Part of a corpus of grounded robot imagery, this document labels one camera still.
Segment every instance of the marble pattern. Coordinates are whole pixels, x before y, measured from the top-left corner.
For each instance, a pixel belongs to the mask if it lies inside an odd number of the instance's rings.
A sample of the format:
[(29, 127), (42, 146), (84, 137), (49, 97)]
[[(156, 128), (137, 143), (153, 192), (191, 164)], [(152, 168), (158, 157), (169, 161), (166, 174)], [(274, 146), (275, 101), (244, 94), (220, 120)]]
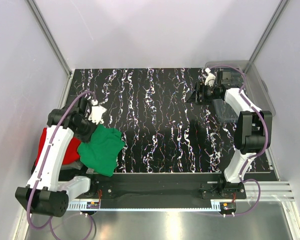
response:
[[(220, 123), (214, 105), (186, 103), (202, 78), (203, 68), (76, 69), (68, 98), (95, 91), (108, 109), (105, 127), (125, 142), (118, 173), (219, 172), (234, 154), (236, 125)], [(265, 155), (250, 168), (269, 170)]]

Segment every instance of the cloth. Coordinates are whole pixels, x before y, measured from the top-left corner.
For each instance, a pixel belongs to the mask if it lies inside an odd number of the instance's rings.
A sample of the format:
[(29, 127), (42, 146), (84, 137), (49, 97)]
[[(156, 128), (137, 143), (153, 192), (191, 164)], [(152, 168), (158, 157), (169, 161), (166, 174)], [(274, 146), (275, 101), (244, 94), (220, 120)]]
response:
[[(42, 131), (42, 135), (40, 137), (40, 142), (39, 142), (39, 147), (38, 147), (38, 154), (36, 156), (36, 160), (35, 160), (35, 165), (37, 166), (38, 161), (39, 161), (39, 157), (41, 155), (42, 149), (44, 148), (45, 145), (45, 141), (46, 141), (46, 136), (47, 136), (47, 128), (45, 127)], [(77, 149), (80, 145), (81, 141), (75, 137), (73, 137), (65, 151), (65, 155), (63, 158), (63, 162), (62, 165), (68, 165), (71, 164), (75, 161), (77, 161), (80, 156), (77, 152)]]
[(80, 161), (96, 173), (111, 177), (117, 167), (118, 153), (124, 145), (121, 132), (99, 124), (90, 142), (82, 142), (78, 147)]

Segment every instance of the green cloth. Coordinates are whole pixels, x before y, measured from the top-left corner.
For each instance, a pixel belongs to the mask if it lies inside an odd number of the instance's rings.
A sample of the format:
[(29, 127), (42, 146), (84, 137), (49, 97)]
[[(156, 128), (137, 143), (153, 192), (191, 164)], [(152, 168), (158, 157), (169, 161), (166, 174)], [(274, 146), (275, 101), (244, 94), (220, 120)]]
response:
[(125, 143), (121, 132), (99, 124), (89, 143), (82, 142), (77, 151), (80, 161), (98, 174), (111, 177), (117, 167), (117, 156)]

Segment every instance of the red cloth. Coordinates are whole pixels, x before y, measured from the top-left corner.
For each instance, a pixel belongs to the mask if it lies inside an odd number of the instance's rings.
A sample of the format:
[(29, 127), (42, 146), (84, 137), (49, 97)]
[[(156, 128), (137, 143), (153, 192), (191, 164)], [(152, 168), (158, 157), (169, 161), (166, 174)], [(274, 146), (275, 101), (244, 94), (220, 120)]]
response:
[[(42, 152), (42, 149), (44, 148), (46, 136), (47, 136), (47, 128), (45, 127), (43, 129), (42, 135), (40, 137), (40, 142), (39, 142), (39, 147), (38, 147), (38, 155), (36, 156), (36, 160), (35, 160), (35, 165), (36, 166), (37, 166), (37, 163), (39, 161), (39, 157), (40, 157), (40, 154)], [(64, 155), (64, 158), (63, 158), (62, 165), (71, 164), (71, 163), (77, 161), (80, 158), (80, 156), (77, 152), (77, 149), (78, 149), (80, 144), (81, 144), (81, 141), (78, 140), (77, 138), (73, 137), (71, 139), (71, 141), (68, 145), (68, 148), (65, 151), (65, 155)]]

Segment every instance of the reflective metal surface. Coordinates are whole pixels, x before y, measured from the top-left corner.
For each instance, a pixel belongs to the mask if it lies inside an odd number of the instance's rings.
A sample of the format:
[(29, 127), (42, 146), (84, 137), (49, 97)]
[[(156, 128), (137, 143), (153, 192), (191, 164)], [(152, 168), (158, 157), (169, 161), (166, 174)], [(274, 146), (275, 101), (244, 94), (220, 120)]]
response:
[[(246, 202), (238, 202), (238, 212), (247, 210)], [(81, 240), (90, 228), (83, 216), (53, 218), (56, 235), (61, 240)], [(291, 233), (279, 202), (260, 202), (250, 214), (240, 217), (206, 216), (196, 212), (97, 212), (93, 215), (96, 231), (89, 240), (290, 240)], [(48, 218), (34, 216), (42, 225)], [(49, 227), (29, 229), (26, 240), (54, 240)]]

